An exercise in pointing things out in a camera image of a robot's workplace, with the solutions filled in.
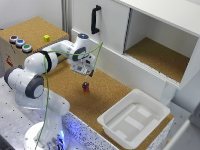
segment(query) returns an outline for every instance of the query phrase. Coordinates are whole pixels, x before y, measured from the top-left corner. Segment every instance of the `cork surface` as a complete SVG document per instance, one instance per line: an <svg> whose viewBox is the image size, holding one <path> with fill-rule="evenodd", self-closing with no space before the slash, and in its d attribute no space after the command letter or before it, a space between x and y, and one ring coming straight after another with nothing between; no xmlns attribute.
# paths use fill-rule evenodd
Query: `cork surface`
<svg viewBox="0 0 200 150"><path fill-rule="evenodd" d="M0 36L8 42L12 35L17 35L19 39L25 40L26 44L30 44L33 52L62 37L68 36L66 32L40 17L32 18L0 31ZM44 41L44 35L50 36L49 42Z"/></svg>
<svg viewBox="0 0 200 150"><path fill-rule="evenodd" d="M178 82L181 82L190 60L149 38L144 38L125 53Z"/></svg>
<svg viewBox="0 0 200 150"><path fill-rule="evenodd" d="M69 101L72 113L119 149L123 149L104 133L102 126L97 122L97 118L131 92L130 88L98 69L92 78L85 78L80 74L74 74L70 70L70 65L67 61L58 64L53 71L48 73L48 76L50 89ZM88 93L82 90L83 82L89 82L90 84L90 91ZM137 150L147 148L172 119L172 115L166 117Z"/></svg>

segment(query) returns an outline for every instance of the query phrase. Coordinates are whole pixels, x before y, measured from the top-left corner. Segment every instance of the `cabinet door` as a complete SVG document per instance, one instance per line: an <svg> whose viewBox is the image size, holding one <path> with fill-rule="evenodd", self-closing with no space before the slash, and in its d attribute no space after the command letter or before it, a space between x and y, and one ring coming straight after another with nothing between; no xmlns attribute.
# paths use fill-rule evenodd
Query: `cabinet door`
<svg viewBox="0 0 200 150"><path fill-rule="evenodd" d="M91 34L92 10L99 5L96 28L99 33ZM113 0L73 0L72 28L85 33L96 42L104 42L104 47L123 53L130 9Z"/></svg>

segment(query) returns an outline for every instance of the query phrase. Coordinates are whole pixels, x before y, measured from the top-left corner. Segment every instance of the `white wall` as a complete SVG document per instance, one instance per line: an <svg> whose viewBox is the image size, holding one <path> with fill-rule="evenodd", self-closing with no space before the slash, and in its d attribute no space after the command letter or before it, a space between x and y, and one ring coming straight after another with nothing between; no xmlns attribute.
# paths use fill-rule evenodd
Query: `white wall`
<svg viewBox="0 0 200 150"><path fill-rule="evenodd" d="M0 28L39 16L62 29L61 0L0 0Z"/></svg>
<svg viewBox="0 0 200 150"><path fill-rule="evenodd" d="M195 109L200 102L200 71L183 89L177 91L173 102L189 112Z"/></svg>

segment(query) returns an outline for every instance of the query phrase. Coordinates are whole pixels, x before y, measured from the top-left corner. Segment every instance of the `small red toy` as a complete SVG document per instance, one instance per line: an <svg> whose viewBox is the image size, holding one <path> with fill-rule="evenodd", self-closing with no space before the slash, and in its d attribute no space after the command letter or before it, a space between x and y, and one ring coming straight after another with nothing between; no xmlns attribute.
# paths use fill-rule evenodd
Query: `small red toy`
<svg viewBox="0 0 200 150"><path fill-rule="evenodd" d="M89 83L84 82L82 85L82 88L83 88L83 92L88 92L89 91Z"/></svg>

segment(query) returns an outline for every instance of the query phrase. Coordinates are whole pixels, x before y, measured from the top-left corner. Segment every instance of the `red object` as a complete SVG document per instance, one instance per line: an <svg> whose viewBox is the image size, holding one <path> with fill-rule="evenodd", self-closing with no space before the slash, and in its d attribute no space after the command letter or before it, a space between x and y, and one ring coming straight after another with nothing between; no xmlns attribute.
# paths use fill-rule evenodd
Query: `red object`
<svg viewBox="0 0 200 150"><path fill-rule="evenodd" d="M88 92L89 91L89 83L84 82L82 85L83 92Z"/></svg>
<svg viewBox="0 0 200 150"><path fill-rule="evenodd" d="M13 67L13 64L12 64L12 61L10 59L10 56L8 56L8 58L6 59L6 62L11 66Z"/></svg>

